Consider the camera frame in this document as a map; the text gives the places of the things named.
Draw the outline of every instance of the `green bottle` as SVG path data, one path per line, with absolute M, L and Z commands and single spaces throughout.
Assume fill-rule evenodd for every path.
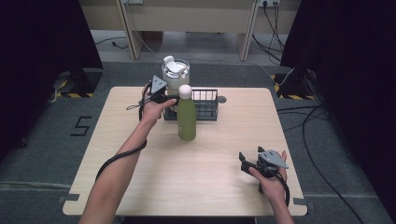
M 196 135 L 197 111 L 192 97 L 192 89 L 189 85 L 178 88 L 180 97 L 177 106 L 178 135 L 185 141 L 191 141 Z

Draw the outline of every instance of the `wrist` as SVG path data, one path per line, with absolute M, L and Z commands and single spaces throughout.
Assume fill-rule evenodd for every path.
M 156 123 L 156 119 L 146 119 L 145 117 L 139 121 L 139 125 L 148 126 L 150 128 L 152 128 Z
M 269 203 L 274 207 L 286 207 L 286 201 L 283 197 L 268 198 Z
M 271 207 L 274 211 L 274 216 L 276 218 L 276 223 L 291 224 L 294 223 L 291 217 L 289 208 L 286 206 L 284 199 L 269 200 Z

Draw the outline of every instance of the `forearm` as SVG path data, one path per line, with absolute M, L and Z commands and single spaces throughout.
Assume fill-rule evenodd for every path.
M 270 204 L 274 211 L 276 223 L 281 224 L 292 224 L 294 223 L 291 217 L 290 211 L 286 206 L 284 200 L 270 200 Z
M 155 122 L 142 119 L 117 154 L 140 147 Z M 110 163 L 92 187 L 80 223 L 112 223 L 125 190 L 131 182 L 140 152 Z

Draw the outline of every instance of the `fingers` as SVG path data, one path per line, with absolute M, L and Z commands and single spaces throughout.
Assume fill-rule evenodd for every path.
M 254 169 L 253 167 L 249 167 L 248 171 L 251 173 L 251 175 L 256 177 L 256 179 L 258 179 L 260 182 L 262 182 L 262 180 L 265 179 L 265 177 L 262 176 L 262 174 L 260 174 L 260 172 L 256 169 Z
M 287 155 L 286 151 L 282 151 L 282 160 L 283 160 L 283 161 L 286 161 L 287 158 L 288 158 L 288 155 Z M 286 169 L 283 168 L 283 167 L 278 167 L 277 170 L 278 170 L 278 171 L 280 172 L 280 174 L 283 176 L 283 178 L 285 179 L 285 181 L 287 181 L 287 180 L 288 180 L 288 175 L 287 175 L 287 173 L 286 173 Z
M 145 87 L 143 87 L 142 95 L 146 95 L 147 94 L 147 91 L 148 91 L 147 86 L 148 86 L 148 84 L 146 84 Z
M 286 151 L 282 151 L 282 160 L 286 161 L 286 159 L 288 158 L 288 154 L 286 154 Z
M 174 105 L 176 103 L 176 101 L 177 101 L 176 99 L 170 99 L 170 100 L 163 102 L 161 105 L 163 106 L 163 108 L 166 108 L 171 105 Z

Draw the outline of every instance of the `person's arm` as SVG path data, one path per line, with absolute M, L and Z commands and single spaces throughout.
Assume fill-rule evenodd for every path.
M 176 100 L 163 104 L 147 103 L 143 118 L 117 154 L 140 147 L 162 111 Z M 125 190 L 128 188 L 140 151 L 110 163 L 94 183 L 79 223 L 112 223 Z
M 287 155 L 286 151 L 282 152 L 282 160 L 286 161 Z M 268 201 L 270 202 L 272 209 L 274 211 L 274 216 L 276 219 L 276 223 L 281 224 L 292 224 L 294 223 L 293 218 L 291 217 L 290 211 L 286 206 L 285 202 L 285 189 L 278 179 L 275 177 L 265 178 L 260 174 L 259 171 L 254 169 L 253 167 L 249 168 L 250 173 L 256 177 L 260 183 L 262 184 L 262 191 L 265 196 L 267 196 Z M 278 167 L 278 171 L 283 176 L 285 181 L 287 181 L 288 176 L 286 174 L 285 168 Z

